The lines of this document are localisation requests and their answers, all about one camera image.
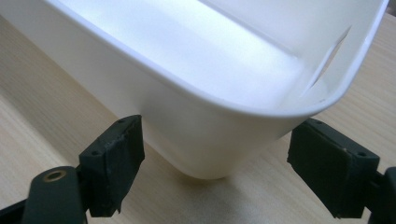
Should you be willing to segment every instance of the screw hole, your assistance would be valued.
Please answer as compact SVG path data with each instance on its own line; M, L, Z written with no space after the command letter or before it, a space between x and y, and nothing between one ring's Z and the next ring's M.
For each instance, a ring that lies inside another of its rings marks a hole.
M99 152L98 151L93 151L93 152L91 152L91 155L93 155L93 156L99 156Z
M44 182L53 182L62 179L64 176L66 176L67 172L64 170L57 170L53 171L47 175L44 176L43 180Z

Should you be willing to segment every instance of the wood grain surface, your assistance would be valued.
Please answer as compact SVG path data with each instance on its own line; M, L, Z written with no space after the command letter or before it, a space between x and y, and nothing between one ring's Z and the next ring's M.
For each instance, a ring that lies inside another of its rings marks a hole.
M316 116L396 166L396 18L385 15L345 97ZM0 18L0 209L26 198L30 181L78 154L117 118ZM89 223L367 223L334 219L286 163L290 135L234 175L181 174L150 146L113 218Z

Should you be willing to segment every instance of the plastic bin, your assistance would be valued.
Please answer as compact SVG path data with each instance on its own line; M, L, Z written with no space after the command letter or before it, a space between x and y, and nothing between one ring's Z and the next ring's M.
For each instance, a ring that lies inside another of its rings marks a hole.
M181 172L229 175L347 91L384 0L2 0L0 14Z

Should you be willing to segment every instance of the rectangular hole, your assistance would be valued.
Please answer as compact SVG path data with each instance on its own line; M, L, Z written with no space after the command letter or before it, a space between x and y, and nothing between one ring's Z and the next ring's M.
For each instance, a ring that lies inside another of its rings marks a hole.
M349 33L349 30L350 30L350 27L348 27L346 29L346 31L340 36L340 38L338 38L337 41L332 45L332 47L329 48L329 50L325 54L325 57L323 58L323 61L320 63L320 65L318 67L318 70L316 72L318 74L317 78L314 80L311 87L313 87L318 82L318 80L323 76L323 74L326 72L327 68L332 63L332 59L337 54L338 50L341 48L345 38L347 37L347 34Z

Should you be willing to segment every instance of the clamp jaw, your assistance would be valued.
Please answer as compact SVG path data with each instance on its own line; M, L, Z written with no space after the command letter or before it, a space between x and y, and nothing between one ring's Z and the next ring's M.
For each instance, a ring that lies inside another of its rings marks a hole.
M144 158L141 116L119 119L79 155L77 168L36 176L26 200L0 211L0 223L87 223L87 210L112 217Z
M380 158L327 124L308 119L291 135L288 162L334 217L396 223L396 167L384 175Z

